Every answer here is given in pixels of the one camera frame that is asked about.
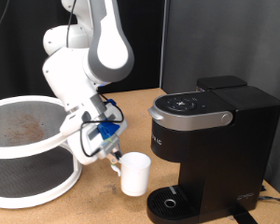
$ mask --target cable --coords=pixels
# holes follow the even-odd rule
[[[273,197],[270,197],[270,196],[260,196],[259,200],[260,201],[263,201],[263,200],[277,200],[278,202],[280,202],[279,198],[273,198]]]
[[[104,99],[106,99],[107,101],[109,100],[108,98],[106,98],[104,95],[102,95],[101,93],[99,93]],[[86,157],[92,157],[94,156],[95,154],[97,154],[101,149],[100,148],[97,148],[94,152],[92,152],[92,154],[87,154],[86,151],[85,151],[85,148],[83,146],[83,139],[82,139],[82,130],[83,130],[83,126],[84,124],[89,124],[89,123],[122,123],[124,121],[124,117],[123,117],[123,113],[121,111],[121,109],[114,105],[114,107],[116,107],[120,114],[121,114],[121,120],[89,120],[89,121],[84,121],[81,126],[80,126],[80,144],[81,144],[81,148],[82,148],[82,151],[84,153],[84,155]]]
[[[1,25],[1,22],[2,22],[3,18],[5,17],[5,15],[7,13],[8,5],[9,5],[9,0],[7,0],[6,8],[4,9],[4,12],[3,12],[2,16],[1,16],[0,25]]]
[[[72,7],[71,15],[69,16],[68,25],[67,25],[67,34],[66,34],[66,47],[67,48],[68,48],[68,33],[69,33],[69,28],[71,27],[71,22],[72,22],[72,17],[73,17],[76,1],[77,0],[74,0],[74,4],[73,4],[73,7]]]

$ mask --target white mesh stand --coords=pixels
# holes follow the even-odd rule
[[[0,101],[0,207],[46,203],[77,182],[82,166],[59,133],[65,116],[55,98]]]

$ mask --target coffee maker drip tray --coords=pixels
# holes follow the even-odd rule
[[[147,199],[147,214],[154,223],[198,222],[198,213],[179,186],[153,191]]]

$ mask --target coffee maker lid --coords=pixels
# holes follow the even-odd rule
[[[162,95],[148,113],[160,126],[194,131],[229,125],[235,108],[210,91]]]

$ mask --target gray wall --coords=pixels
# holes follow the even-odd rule
[[[232,75],[280,99],[280,0],[167,3],[167,93],[195,91],[199,77]],[[280,192],[280,121],[265,178]]]

